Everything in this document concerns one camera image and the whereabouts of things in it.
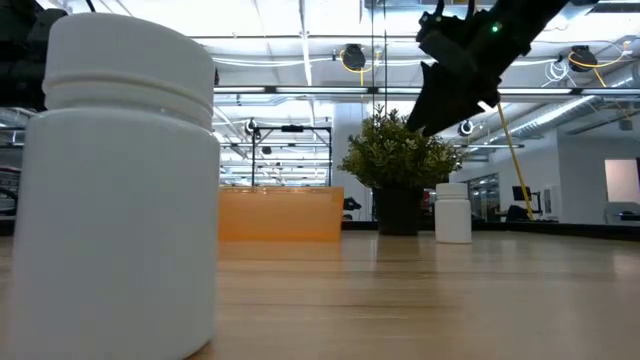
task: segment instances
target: black plant pot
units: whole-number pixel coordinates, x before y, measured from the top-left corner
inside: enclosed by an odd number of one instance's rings
[[[423,189],[374,189],[378,232],[415,236],[420,230]]]

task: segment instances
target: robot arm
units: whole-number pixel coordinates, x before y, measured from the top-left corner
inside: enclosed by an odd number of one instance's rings
[[[598,0],[572,0],[576,5]],[[443,15],[444,0],[433,14],[425,12],[416,36],[420,49],[437,62],[422,63],[422,91],[407,127],[430,136],[482,112],[478,102],[494,107],[500,101],[500,76],[544,30],[569,0],[498,0],[491,10],[475,12],[469,0],[467,17]]]

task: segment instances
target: green plant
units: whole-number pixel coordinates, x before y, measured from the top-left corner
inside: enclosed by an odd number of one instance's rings
[[[434,186],[460,169],[461,154],[437,136],[423,137],[405,127],[407,117],[384,107],[362,123],[362,133],[349,136],[349,154],[339,170],[370,188]]]

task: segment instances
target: black chair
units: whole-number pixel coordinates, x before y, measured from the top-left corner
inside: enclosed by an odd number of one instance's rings
[[[512,221],[529,221],[529,215],[527,214],[527,209],[523,209],[518,205],[509,206],[509,211],[507,211],[507,222]]]
[[[16,216],[18,211],[18,188],[21,174],[21,169],[10,166],[0,166],[0,175],[2,175],[0,194],[13,200],[13,206],[5,208],[0,207],[0,216]]]

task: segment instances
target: potted plant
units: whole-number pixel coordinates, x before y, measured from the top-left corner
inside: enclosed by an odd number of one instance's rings
[[[407,130],[406,119],[396,109],[376,107],[362,133],[349,136],[349,153],[338,166],[373,189],[381,234],[417,234],[424,188],[460,169],[461,155],[452,145]]]

